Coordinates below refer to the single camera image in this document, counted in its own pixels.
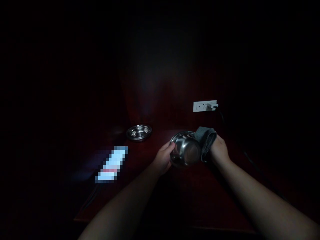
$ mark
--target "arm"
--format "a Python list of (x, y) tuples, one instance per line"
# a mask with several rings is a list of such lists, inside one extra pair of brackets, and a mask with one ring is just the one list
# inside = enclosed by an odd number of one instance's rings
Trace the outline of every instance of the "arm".
[(319, 239), (320, 226), (234, 164), (224, 140), (211, 147), (213, 162), (266, 239)]
[(159, 177), (171, 166), (174, 146), (162, 146), (155, 160), (98, 212), (79, 239), (130, 239)]

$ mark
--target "gray cloth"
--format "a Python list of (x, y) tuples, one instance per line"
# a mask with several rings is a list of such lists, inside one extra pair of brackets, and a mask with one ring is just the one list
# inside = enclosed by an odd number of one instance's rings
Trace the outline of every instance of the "gray cloth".
[(194, 134), (194, 138), (199, 142), (201, 147), (201, 161), (207, 162), (204, 160), (204, 157), (210, 151), (214, 140), (216, 140), (217, 132), (213, 128), (199, 127)]

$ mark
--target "white outlet plate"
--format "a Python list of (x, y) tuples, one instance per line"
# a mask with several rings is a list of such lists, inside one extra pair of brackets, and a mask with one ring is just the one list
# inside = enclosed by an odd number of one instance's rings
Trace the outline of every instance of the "white outlet plate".
[(217, 103), (217, 100), (211, 101), (201, 101), (201, 102), (193, 102), (193, 111), (194, 112), (205, 112), (207, 111), (207, 104), (208, 103)]

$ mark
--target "person's right arm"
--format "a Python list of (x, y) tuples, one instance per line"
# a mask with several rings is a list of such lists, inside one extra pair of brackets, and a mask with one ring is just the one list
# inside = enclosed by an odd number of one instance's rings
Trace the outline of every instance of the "person's right arm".
[(224, 140), (211, 147), (213, 163), (266, 239), (320, 239), (320, 226), (233, 163)]

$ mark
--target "metal bowl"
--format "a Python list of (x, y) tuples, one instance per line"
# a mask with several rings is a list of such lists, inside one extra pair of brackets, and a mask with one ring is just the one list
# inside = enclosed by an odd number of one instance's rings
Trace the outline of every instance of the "metal bowl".
[(152, 128), (149, 125), (136, 125), (128, 129), (127, 138), (134, 142), (142, 142), (150, 137)]
[(201, 148), (194, 138), (194, 132), (179, 132), (171, 138), (171, 142), (175, 143), (175, 148), (170, 153), (170, 161), (174, 166), (188, 167), (199, 161)]

